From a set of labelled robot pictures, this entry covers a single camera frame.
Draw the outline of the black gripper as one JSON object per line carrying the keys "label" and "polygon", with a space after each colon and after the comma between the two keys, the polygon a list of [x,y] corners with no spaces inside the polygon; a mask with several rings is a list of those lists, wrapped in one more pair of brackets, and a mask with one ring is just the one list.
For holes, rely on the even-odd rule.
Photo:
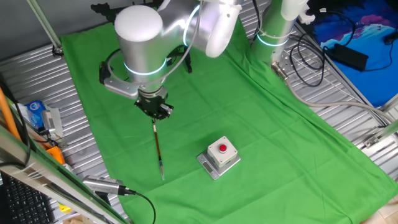
{"label": "black gripper", "polygon": [[165,96],[146,97],[139,94],[138,100],[134,103],[145,115],[152,118],[155,115],[156,120],[169,118],[174,110],[173,106],[165,104],[168,94]]}

